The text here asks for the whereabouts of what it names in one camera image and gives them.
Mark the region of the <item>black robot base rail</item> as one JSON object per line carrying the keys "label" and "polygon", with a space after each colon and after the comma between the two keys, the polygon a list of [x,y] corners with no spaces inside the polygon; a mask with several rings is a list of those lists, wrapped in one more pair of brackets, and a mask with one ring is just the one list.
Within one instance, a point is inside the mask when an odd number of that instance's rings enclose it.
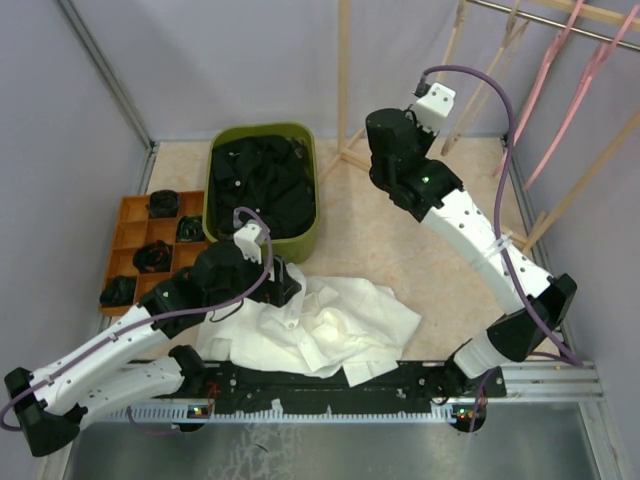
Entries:
{"label": "black robot base rail", "polygon": [[351,387],[342,371],[321,379],[251,370],[225,361],[208,363],[196,389],[161,398],[202,400],[212,403],[217,414],[263,412],[275,400],[290,415],[428,413],[432,401],[438,405],[446,399],[474,401],[479,386],[489,398],[506,396],[501,370],[487,380],[464,380],[451,376],[439,362],[401,361],[396,369]]}

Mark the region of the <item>black garment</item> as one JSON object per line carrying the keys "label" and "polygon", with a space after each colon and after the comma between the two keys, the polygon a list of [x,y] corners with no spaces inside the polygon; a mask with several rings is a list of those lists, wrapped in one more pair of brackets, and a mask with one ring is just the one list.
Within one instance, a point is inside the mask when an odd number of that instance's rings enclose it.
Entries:
{"label": "black garment", "polygon": [[305,233],[315,220],[307,160],[303,140],[281,135],[247,136],[214,147],[207,200],[214,236],[233,233],[238,207],[258,214],[274,240]]}

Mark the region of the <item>pink hanger with plaid shirt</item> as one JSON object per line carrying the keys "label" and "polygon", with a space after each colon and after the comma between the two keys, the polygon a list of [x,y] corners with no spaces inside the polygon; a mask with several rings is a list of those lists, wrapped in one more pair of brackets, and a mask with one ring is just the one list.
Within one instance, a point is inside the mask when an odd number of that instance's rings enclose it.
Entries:
{"label": "pink hanger with plaid shirt", "polygon": [[536,79],[534,81],[534,84],[530,90],[530,93],[528,95],[528,98],[525,102],[525,106],[521,112],[520,115],[520,119],[519,119],[519,123],[518,126],[515,130],[514,133],[514,138],[513,138],[513,144],[516,144],[517,141],[519,140],[521,134],[524,131],[524,128],[526,127],[532,113],[534,110],[534,107],[539,99],[539,96],[541,94],[542,91],[542,87],[545,84],[545,81],[547,79],[548,73],[550,71],[550,68],[554,62],[554,60],[556,59],[557,55],[560,53],[560,51],[562,50],[565,42],[567,41],[569,34],[570,34],[570,27],[574,25],[575,21],[578,18],[578,12],[580,11],[580,9],[582,8],[584,2],[582,0],[578,0],[574,3],[573,9],[571,10],[569,19],[566,23],[566,27],[562,29],[562,31],[560,33],[558,33],[554,39],[552,40],[552,42],[549,44],[545,55],[543,57],[543,60],[540,64],[540,68],[539,71],[537,73]]}

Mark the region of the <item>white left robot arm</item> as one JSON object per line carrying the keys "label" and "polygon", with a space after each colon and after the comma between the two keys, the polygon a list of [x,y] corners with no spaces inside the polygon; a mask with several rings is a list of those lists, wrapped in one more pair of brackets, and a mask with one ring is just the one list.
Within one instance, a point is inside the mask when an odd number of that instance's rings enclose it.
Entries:
{"label": "white left robot arm", "polygon": [[153,397],[194,397],[208,384],[205,362],[187,345],[124,371],[139,354],[174,339],[221,311],[229,316],[248,301],[288,307],[304,277],[280,256],[253,261],[231,242],[202,251],[194,264],[144,294],[114,325],[46,367],[18,367],[4,383],[5,412],[34,457],[70,444],[92,423]]}

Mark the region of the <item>beige wooden hanger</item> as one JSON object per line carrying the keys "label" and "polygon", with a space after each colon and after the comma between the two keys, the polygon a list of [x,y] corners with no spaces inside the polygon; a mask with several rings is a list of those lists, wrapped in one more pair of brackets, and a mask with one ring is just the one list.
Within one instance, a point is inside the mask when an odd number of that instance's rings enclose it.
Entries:
{"label": "beige wooden hanger", "polygon": [[456,15],[451,29],[451,33],[444,51],[442,59],[443,64],[448,64],[453,59],[456,49],[458,47],[464,24],[467,17],[467,1],[459,0],[456,7]]}
{"label": "beige wooden hanger", "polygon": [[[522,22],[517,20],[516,14],[519,11],[519,7],[520,1],[515,1],[509,11],[505,25],[505,34],[501,44],[493,60],[485,70],[485,74],[491,76],[497,82],[505,78],[518,52],[522,37],[529,25],[528,20]],[[455,148],[459,140],[469,132],[470,128],[483,112],[488,98],[488,87],[483,82],[480,82],[465,105],[451,132],[448,134],[441,149],[443,156],[447,156]]]}

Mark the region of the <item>cream white garment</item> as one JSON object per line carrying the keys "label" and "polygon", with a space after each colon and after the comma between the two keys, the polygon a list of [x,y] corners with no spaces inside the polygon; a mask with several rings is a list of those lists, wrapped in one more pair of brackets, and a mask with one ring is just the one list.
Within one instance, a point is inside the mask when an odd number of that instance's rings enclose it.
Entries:
{"label": "cream white garment", "polygon": [[421,316],[391,288],[287,269],[301,290],[285,306],[247,300],[207,317],[196,341],[203,359],[322,379],[343,372],[351,387],[398,367]]}

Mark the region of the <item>pink plastic hanger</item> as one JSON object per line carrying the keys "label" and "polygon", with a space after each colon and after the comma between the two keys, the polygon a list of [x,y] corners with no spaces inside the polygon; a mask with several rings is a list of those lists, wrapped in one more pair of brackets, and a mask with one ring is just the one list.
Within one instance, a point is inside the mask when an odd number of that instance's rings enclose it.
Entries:
{"label": "pink plastic hanger", "polygon": [[542,173],[548,161],[552,158],[555,150],[557,149],[566,131],[571,125],[577,110],[579,109],[582,101],[584,100],[584,97],[586,96],[593,79],[595,78],[599,70],[602,68],[602,66],[606,63],[608,58],[613,54],[619,42],[622,40],[627,30],[631,27],[632,22],[636,19],[638,14],[639,14],[639,4],[635,4],[630,10],[629,14],[624,19],[623,23],[619,27],[619,30],[617,31],[613,39],[609,41],[607,44],[600,43],[596,47],[596,49],[593,51],[591,57],[589,58],[589,61],[585,65],[585,68],[581,75],[576,91],[566,111],[563,122],[561,123],[554,139],[550,143],[545,154],[542,156],[537,166],[535,167],[535,169],[533,170],[533,172],[525,182],[524,184],[525,191],[527,191],[534,184],[538,176]]}

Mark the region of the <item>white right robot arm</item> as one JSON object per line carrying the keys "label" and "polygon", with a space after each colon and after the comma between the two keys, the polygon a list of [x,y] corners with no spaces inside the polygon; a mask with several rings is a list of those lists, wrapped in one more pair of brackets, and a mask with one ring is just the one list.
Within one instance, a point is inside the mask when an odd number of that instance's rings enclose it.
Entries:
{"label": "white right robot arm", "polygon": [[531,262],[506,237],[497,237],[462,180],[443,162],[427,158],[433,134],[398,108],[365,120],[371,151],[369,176],[400,209],[437,232],[479,274],[503,314],[459,347],[437,373],[439,397],[470,395],[482,376],[525,360],[563,322],[577,284]]}

